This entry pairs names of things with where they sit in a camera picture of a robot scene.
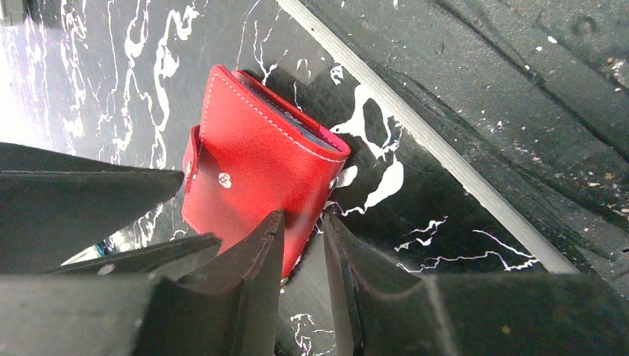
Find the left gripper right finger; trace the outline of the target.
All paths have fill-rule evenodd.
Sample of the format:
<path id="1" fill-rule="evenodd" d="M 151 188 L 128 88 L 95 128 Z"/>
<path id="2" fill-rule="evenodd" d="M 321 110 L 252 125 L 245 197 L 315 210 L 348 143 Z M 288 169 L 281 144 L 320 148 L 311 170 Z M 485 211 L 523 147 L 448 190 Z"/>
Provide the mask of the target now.
<path id="1" fill-rule="evenodd" d="M 626 355 L 628 302 L 583 274 L 416 277 L 323 219 L 339 355 Z"/>

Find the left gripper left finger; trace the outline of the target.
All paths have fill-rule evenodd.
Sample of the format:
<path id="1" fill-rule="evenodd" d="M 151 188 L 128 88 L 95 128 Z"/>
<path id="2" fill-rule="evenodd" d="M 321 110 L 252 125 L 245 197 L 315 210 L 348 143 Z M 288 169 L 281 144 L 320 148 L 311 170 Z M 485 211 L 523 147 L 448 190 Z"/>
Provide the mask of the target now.
<path id="1" fill-rule="evenodd" d="M 1 276 L 3 355 L 272 355 L 285 219 L 208 264 L 159 274 Z"/>

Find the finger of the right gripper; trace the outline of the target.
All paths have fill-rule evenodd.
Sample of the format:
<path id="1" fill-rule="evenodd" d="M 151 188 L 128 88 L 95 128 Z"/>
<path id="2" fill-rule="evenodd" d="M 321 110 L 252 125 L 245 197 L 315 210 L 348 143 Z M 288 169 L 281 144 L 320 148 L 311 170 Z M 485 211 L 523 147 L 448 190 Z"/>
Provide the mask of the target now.
<path id="1" fill-rule="evenodd" d="M 154 273 L 178 280 L 210 263 L 221 246 L 222 240 L 208 233 L 63 265 L 49 273 L 96 276 Z"/>
<path id="2" fill-rule="evenodd" d="M 1 272 L 60 266 L 172 198 L 181 171 L 1 144 Z"/>

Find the red leather card holder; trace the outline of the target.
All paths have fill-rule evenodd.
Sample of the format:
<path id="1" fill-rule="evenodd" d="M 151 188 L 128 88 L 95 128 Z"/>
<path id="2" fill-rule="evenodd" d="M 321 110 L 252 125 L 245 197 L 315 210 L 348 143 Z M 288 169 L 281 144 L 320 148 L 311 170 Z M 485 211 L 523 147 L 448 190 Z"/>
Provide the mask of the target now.
<path id="1" fill-rule="evenodd" d="M 350 153 L 343 139 L 247 72 L 215 65 L 182 160 L 182 217 L 229 249 L 282 211 L 286 279 Z"/>

